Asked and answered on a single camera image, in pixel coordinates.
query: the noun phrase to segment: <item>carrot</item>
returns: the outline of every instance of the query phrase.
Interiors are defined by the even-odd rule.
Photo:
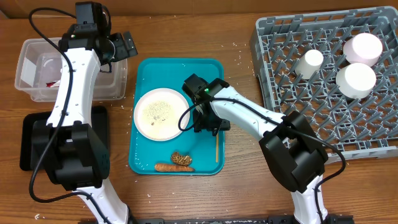
[[[157,172],[193,172],[192,167],[173,165],[173,164],[156,164],[155,170]]]

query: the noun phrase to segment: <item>gray rack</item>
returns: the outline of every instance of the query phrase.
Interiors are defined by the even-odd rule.
[[[383,53],[372,67],[377,82],[366,98],[348,101],[335,77],[348,65],[344,43],[363,32],[382,40]],[[398,12],[393,7],[258,19],[250,44],[265,107],[305,114],[318,137],[334,144],[346,159],[398,156],[396,32]],[[321,51],[324,61],[318,72],[303,80],[294,69],[310,49]],[[340,160],[328,154],[328,163]]]

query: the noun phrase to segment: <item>blue tray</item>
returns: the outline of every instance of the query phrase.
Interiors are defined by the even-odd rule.
[[[191,99],[182,91],[184,80],[193,73],[207,82],[224,79],[224,69],[219,61],[198,58],[149,58],[138,67],[134,105],[148,91],[171,88],[181,93],[191,106]],[[188,126],[192,125],[192,113]],[[218,162],[216,162],[216,138],[209,131],[194,133],[193,129],[181,133],[169,141],[157,142],[145,138],[135,125],[131,128],[129,165],[138,174],[158,175],[214,175],[224,166],[225,133],[218,134]],[[173,152],[192,157],[190,167],[195,172],[157,172],[155,164],[169,163]]]

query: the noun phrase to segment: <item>white plate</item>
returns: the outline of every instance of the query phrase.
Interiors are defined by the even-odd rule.
[[[167,141],[181,134],[178,120],[189,108],[187,100],[177,91],[158,88],[147,92],[134,108],[134,124],[145,137],[154,141]],[[190,113],[181,121],[186,128]]]

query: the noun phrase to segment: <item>transparent bin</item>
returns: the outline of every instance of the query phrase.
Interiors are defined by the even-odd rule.
[[[61,38],[50,38],[55,44]],[[47,83],[61,79],[62,56],[44,39],[28,39],[19,55],[15,88],[30,95],[33,101],[57,99],[58,87]],[[108,71],[108,65],[102,70]],[[119,100],[124,97],[127,83],[127,59],[112,63],[112,73],[100,72],[95,80],[93,100]]]

